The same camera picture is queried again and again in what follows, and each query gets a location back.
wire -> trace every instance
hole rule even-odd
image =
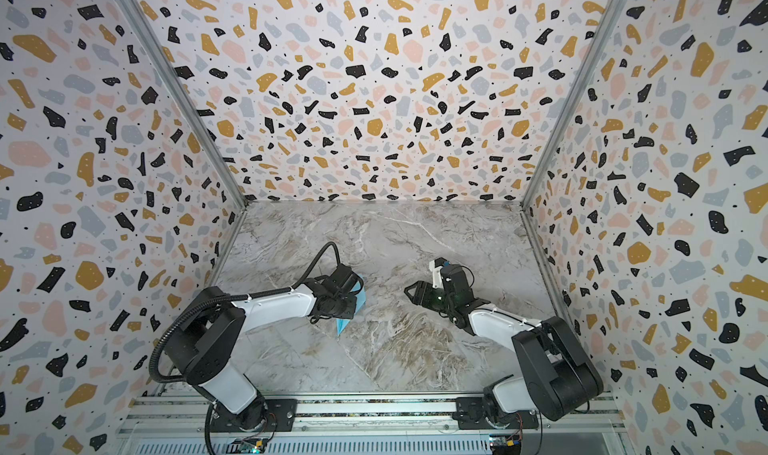
[[[488,310],[487,308],[475,308],[475,310],[483,310],[483,311],[486,311],[488,313],[493,313],[494,312],[494,310]],[[521,320],[520,318],[517,318],[517,317],[515,317],[513,315],[510,315],[507,312],[503,312],[502,315],[504,315],[506,317],[510,317],[512,320],[519,321],[520,323],[525,324],[525,325],[527,325],[529,327],[536,328],[536,325],[533,325],[532,323],[526,322],[525,320]]]
[[[365,282],[362,280],[362,278],[360,278],[359,275],[357,276],[357,281],[360,283],[360,288],[358,288],[355,291],[351,291],[350,295],[357,295],[357,294],[359,294],[362,291],[363,288],[366,287]]]
[[[208,411],[205,414],[205,425],[204,425],[205,448],[208,450],[208,455],[216,455],[216,452],[214,451],[214,445],[210,442],[210,418],[211,418],[211,415],[213,414],[214,414],[214,404],[209,403]]]
[[[254,293],[248,294],[248,296],[253,300],[254,298],[270,297],[272,295],[287,293],[291,290],[293,290],[291,287],[273,288],[272,290],[255,291]]]
[[[268,422],[268,420],[264,419],[264,421],[262,422],[263,424],[261,426],[261,429],[259,431],[257,431],[255,435],[250,435],[249,437],[245,437],[243,439],[243,441],[250,443],[250,441],[253,441],[253,440],[256,440],[256,439],[260,438],[259,435],[261,435],[261,432],[263,432],[264,429],[266,428],[267,422]]]
[[[320,251],[317,252],[317,255],[315,255],[315,258],[312,259],[310,266],[306,268],[302,276],[299,277],[299,280],[295,284],[293,284],[291,287],[298,288],[299,285],[301,285],[306,280],[306,278],[310,276],[312,269],[315,268],[315,265],[317,265],[317,261],[320,260],[320,257],[322,257],[322,254],[326,252],[328,247],[333,247],[333,251],[336,254],[336,264],[341,265],[341,258],[339,257],[339,247],[336,246],[336,243],[329,241],[328,243],[322,246]]]
[[[538,448],[536,449],[536,453],[533,455],[538,455],[540,451],[542,451],[542,440],[544,439],[544,421],[542,420],[542,412],[538,412],[538,429],[539,429],[539,435],[538,435]]]
[[[590,410],[590,409],[589,409],[589,402],[590,402],[590,401],[589,401],[589,400],[587,400],[587,410],[575,410],[575,409],[574,409],[574,412],[576,412],[576,413],[589,413],[589,410]]]
[[[446,294],[446,295],[447,295],[446,303],[448,304],[448,310],[446,310],[446,315],[450,317],[451,315],[456,313],[456,306],[454,305],[455,301],[453,300],[453,297],[451,297],[449,294]]]
[[[518,429],[518,431],[514,432],[512,435],[507,437],[507,441],[510,441],[515,435],[519,435],[520,436],[520,443],[522,443],[523,442],[523,418],[520,416],[520,412],[517,412],[514,415],[520,421],[520,428]]]
[[[472,283],[469,284],[469,287],[472,288],[472,286],[475,285],[475,272],[473,272],[472,269],[467,267],[467,266],[459,265],[459,264],[456,264],[456,265],[461,267],[461,268],[466,268],[467,270],[469,270],[469,273],[472,274]]]
[[[321,320],[330,320],[331,318],[333,317],[331,317],[330,315],[313,315],[312,317],[310,317],[310,324],[315,325],[317,322]]]
[[[275,419],[275,430],[272,431],[272,435],[270,435],[270,438],[267,439],[266,441],[267,443],[271,442],[272,439],[275,437],[275,433],[277,433],[277,416],[274,413],[270,413],[270,415],[272,415],[272,418]]]

metal frame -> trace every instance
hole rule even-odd
[[[571,316],[568,314],[568,309],[563,302],[563,298],[559,294],[560,289],[558,287],[557,279],[554,277],[552,267],[550,267],[549,262],[547,262],[547,256],[544,253],[544,248],[538,241],[536,223],[526,210],[523,210],[520,216],[523,218],[525,233],[528,235],[528,241],[531,243],[533,256],[536,258],[538,270],[542,274],[544,287],[547,289],[549,301],[552,303],[552,308],[554,308],[554,314],[567,321],[568,326],[570,326],[571,330],[573,330],[573,322],[571,321]]]
[[[266,399],[298,400],[293,431],[275,437],[345,437],[350,435],[447,435],[451,433],[510,433],[510,430],[460,431],[451,418],[456,398],[482,397],[482,393],[283,393]],[[208,400],[195,392],[170,392],[163,397],[138,397],[118,438],[199,437]],[[580,407],[586,411],[586,404]],[[616,403],[610,393],[596,397],[590,411],[570,413],[558,421],[543,418],[546,433],[623,433]]]
[[[211,441],[216,453],[232,453],[235,437]],[[130,453],[189,453],[207,455],[205,445],[186,438],[144,439],[127,444]],[[485,455],[490,453],[488,437],[477,434],[410,435],[406,440],[393,440],[388,436],[369,437],[282,437],[267,446],[266,453],[344,453],[368,455],[370,453],[398,453],[399,455]]]
[[[216,144],[208,136],[208,129],[197,114],[197,110],[192,105],[192,101],[187,96],[187,92],[179,82],[176,72],[173,66],[164,55],[163,47],[160,45],[158,38],[155,36],[152,28],[149,26],[147,19],[144,18],[144,14],[139,8],[139,4],[136,0],[114,0],[120,10],[122,10],[125,18],[128,19],[128,25],[133,31],[136,38],[139,39],[141,47],[144,48],[147,57],[149,57],[152,65],[157,70],[158,75],[163,81],[165,88],[170,92],[174,102],[179,107],[181,114],[187,119],[192,129],[197,134],[197,140],[204,148],[204,152],[208,157],[214,170],[219,174],[221,182],[230,193],[230,198],[237,204],[238,210],[242,213],[245,210],[246,200],[243,193],[240,191],[240,187],[237,185],[232,172],[226,167],[226,163],[222,159],[219,150],[216,148]]]
[[[230,251],[232,250],[232,247],[235,245],[235,239],[237,239],[237,236],[240,234],[240,229],[243,227],[243,222],[245,221],[246,213],[248,212],[249,205],[245,205],[242,209],[240,209],[240,214],[235,218],[235,227],[232,228],[232,235],[230,235],[230,238],[224,242],[224,246],[221,248],[221,255],[219,255],[219,261],[216,263],[216,266],[214,267],[214,273],[211,274],[210,280],[208,281],[208,286],[216,285],[216,283],[219,280],[219,274],[221,273],[221,270],[224,268],[224,264],[226,264],[226,259],[230,256]]]
[[[536,187],[538,187],[538,184],[544,178],[544,173],[547,172],[546,165],[553,159],[555,150],[565,136],[565,130],[568,128],[568,124],[571,123],[571,118],[576,111],[579,100],[581,100],[581,95],[586,90],[594,69],[598,66],[598,61],[603,53],[603,48],[610,39],[610,35],[613,33],[614,26],[616,25],[616,20],[626,2],[627,0],[608,0],[605,13],[603,14],[602,20],[600,20],[600,25],[594,33],[594,40],[589,47],[587,57],[584,58],[584,62],[581,64],[581,67],[579,67],[576,80],[571,86],[571,91],[568,92],[568,96],[565,99],[563,111],[560,113],[558,121],[554,124],[552,136],[549,137],[547,144],[544,146],[542,156],[539,158],[536,168],[534,169],[533,177],[531,177],[531,180],[528,183],[528,188],[525,190],[525,195],[523,195],[522,199],[523,209],[527,209],[531,206],[535,196]]]

side wall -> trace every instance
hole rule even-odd
[[[106,453],[236,209],[113,0],[2,7],[0,452]]]
[[[608,0],[138,0],[252,200],[515,200]]]
[[[629,0],[531,214],[637,453],[768,453],[768,0]]]

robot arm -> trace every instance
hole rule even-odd
[[[336,253],[333,273],[309,277],[322,253]],[[185,381],[211,402],[216,417],[225,417],[243,431],[264,422],[264,397],[230,361],[240,333],[292,317],[351,319],[362,279],[340,262],[336,244],[326,244],[297,283],[243,295],[227,295],[208,287],[189,304],[155,346],[148,364],[150,376],[159,383]],[[158,371],[165,351],[181,375],[170,377]]]
[[[534,408],[556,421],[602,393],[600,375],[562,318],[525,318],[475,298],[464,268],[437,258],[429,264],[432,284],[418,281],[405,293],[414,305],[517,354],[522,377],[506,377],[485,388],[483,408],[491,424],[505,425],[515,411]]]

black cable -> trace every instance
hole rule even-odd
[[[472,283],[469,284],[469,287],[472,288],[472,286],[475,285],[475,272],[473,272],[472,269],[467,267],[467,266],[459,265],[459,264],[456,264],[456,265],[461,267],[461,268],[466,268],[467,270],[469,270],[469,273],[472,274]]]
[[[538,435],[538,448],[536,449],[536,453],[533,455],[538,455],[540,451],[542,451],[542,440],[544,439],[544,422],[542,420],[542,412],[538,412],[538,429],[539,429],[539,435]]]
[[[339,257],[339,247],[336,246],[336,243],[329,241],[328,243],[322,246],[320,251],[317,252],[317,255],[315,255],[315,258],[312,259],[310,266],[306,268],[306,270],[304,271],[302,276],[299,278],[299,280],[292,285],[293,288],[298,288],[299,285],[301,285],[306,280],[306,278],[310,276],[312,269],[315,268],[315,265],[317,265],[317,261],[320,260],[320,257],[322,257],[322,254],[326,252],[328,247],[333,247],[333,251],[336,254],[336,265],[341,265],[341,258]]]
[[[273,288],[272,290],[265,290],[265,291],[255,291],[254,293],[248,294],[251,299],[254,298],[261,298],[261,297],[270,297],[272,295],[280,295],[281,293],[287,293],[291,291],[291,287],[282,287],[282,288]]]
[[[272,418],[275,419],[275,430],[272,431],[272,435],[270,435],[270,438],[267,439],[267,441],[265,441],[265,444],[271,442],[272,439],[275,437],[275,433],[277,433],[277,415],[275,415],[274,413],[270,413],[270,415],[272,415]]]
[[[590,410],[590,409],[589,409],[589,402],[590,402],[590,401],[589,401],[589,400],[587,400],[587,410],[576,410],[576,409],[574,409],[574,412],[576,412],[576,413],[589,413],[589,410]]]
[[[366,287],[365,283],[362,281],[362,278],[360,278],[359,275],[357,275],[357,282],[360,283],[360,288],[358,288],[357,290],[351,291],[350,295],[357,295],[362,291],[363,288]]]
[[[214,452],[214,445],[210,442],[210,418],[213,414],[214,414],[214,404],[209,403],[208,411],[205,414],[205,425],[204,425],[205,448],[208,450],[208,455],[216,455],[216,452]]]
[[[315,325],[317,322],[321,320],[330,320],[331,318],[333,317],[331,317],[330,315],[313,315],[312,317],[310,317],[310,324]]]
[[[455,301],[453,300],[453,297],[451,297],[449,294],[446,294],[446,303],[448,304],[448,308],[446,309],[446,315],[448,317],[455,315],[456,314],[456,306],[454,305]]]

